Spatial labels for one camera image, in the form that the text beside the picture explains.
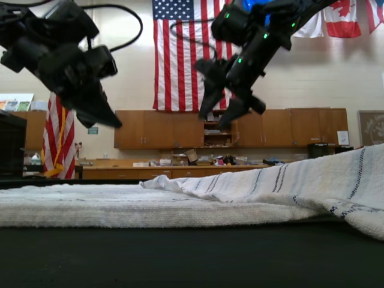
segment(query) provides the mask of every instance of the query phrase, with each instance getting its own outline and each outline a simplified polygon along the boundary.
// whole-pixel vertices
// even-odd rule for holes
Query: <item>black cable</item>
[[[216,60],[217,59],[217,50],[214,46],[210,45],[209,43],[207,42],[204,42],[204,41],[199,41],[197,39],[192,39],[190,37],[187,37],[187,36],[184,36],[184,35],[180,35],[177,33],[177,31],[174,30],[174,27],[178,26],[178,25],[183,25],[183,24],[186,24],[186,23],[206,23],[206,22],[211,22],[215,20],[214,18],[210,18],[210,19],[206,19],[206,20],[185,20],[185,21],[181,21],[181,22],[175,22],[174,24],[172,24],[169,29],[170,29],[170,32],[173,36],[175,36],[176,38],[179,38],[179,39],[183,39],[183,40],[187,40],[191,43],[196,43],[196,44],[199,44],[199,45],[202,45],[202,46],[206,46],[206,47],[209,47],[211,48],[213,51],[214,51],[214,59]]]
[[[116,47],[110,49],[111,52],[114,52],[114,51],[117,51],[119,49],[125,48],[125,47],[129,46],[130,44],[134,43],[137,39],[139,39],[139,37],[141,36],[141,34],[143,32],[143,21],[141,20],[139,15],[136,14],[136,12],[134,12],[131,9],[129,9],[128,7],[121,6],[121,5],[116,5],[116,4],[100,4],[100,5],[80,6],[80,8],[82,8],[84,10],[87,10],[87,9],[98,9],[98,8],[117,8],[117,9],[121,9],[121,10],[124,10],[124,11],[130,13],[133,17],[135,17],[137,19],[137,21],[139,21],[139,25],[140,25],[139,33],[132,40],[130,40],[130,41],[124,43],[124,44],[121,44],[119,46],[116,46]]]
[[[35,3],[30,3],[30,4],[15,4],[15,3],[7,3],[7,2],[0,2],[0,4],[5,4],[7,6],[17,6],[17,7],[25,7],[25,8],[32,8],[32,7],[37,7],[40,5],[47,4],[49,2],[52,2],[54,0],[44,0],[41,2],[35,2]]]

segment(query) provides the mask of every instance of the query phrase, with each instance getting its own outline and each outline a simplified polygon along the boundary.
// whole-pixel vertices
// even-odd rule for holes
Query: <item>poster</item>
[[[28,111],[33,97],[33,94],[0,94],[0,110]]]
[[[14,112],[16,111],[18,105],[19,105],[19,102],[17,101],[8,101],[4,110],[9,112]]]
[[[0,110],[5,110],[5,105],[7,105],[7,102],[5,100],[0,100]]]
[[[359,111],[359,126],[363,146],[384,143],[384,111]]]
[[[20,102],[19,106],[17,107],[17,111],[19,111],[19,112],[28,111],[30,104],[31,104],[31,102],[28,102],[28,101]]]

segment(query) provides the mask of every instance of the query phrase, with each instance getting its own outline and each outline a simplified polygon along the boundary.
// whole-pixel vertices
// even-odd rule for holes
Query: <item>black table surface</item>
[[[383,257],[345,222],[0,229],[0,287],[373,288]]]

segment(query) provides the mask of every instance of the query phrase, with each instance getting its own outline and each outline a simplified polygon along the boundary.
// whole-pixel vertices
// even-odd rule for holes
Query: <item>framed picture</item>
[[[384,143],[384,110],[358,112],[360,140],[363,146]]]

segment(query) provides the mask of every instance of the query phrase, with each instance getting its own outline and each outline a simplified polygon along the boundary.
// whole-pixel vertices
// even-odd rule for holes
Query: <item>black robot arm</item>
[[[16,73],[28,69],[64,107],[77,112],[84,126],[97,122],[119,128],[121,122],[100,84],[118,72],[115,60],[106,46],[79,48],[84,38],[90,44],[98,33],[92,19],[72,1],[59,2],[42,18],[26,5],[0,2],[0,46],[6,49],[1,64]]]
[[[205,76],[205,93],[199,116],[207,114],[223,97],[227,88],[235,93],[225,114],[220,119],[222,127],[250,112],[262,114],[265,103],[252,95],[251,87],[264,69],[283,47],[291,49],[291,36],[303,27],[317,12],[336,0],[274,0],[255,5],[248,13],[234,4],[225,5],[212,23],[215,39],[242,47],[240,54],[231,59],[200,59],[195,68]],[[266,16],[269,25],[265,26]]]

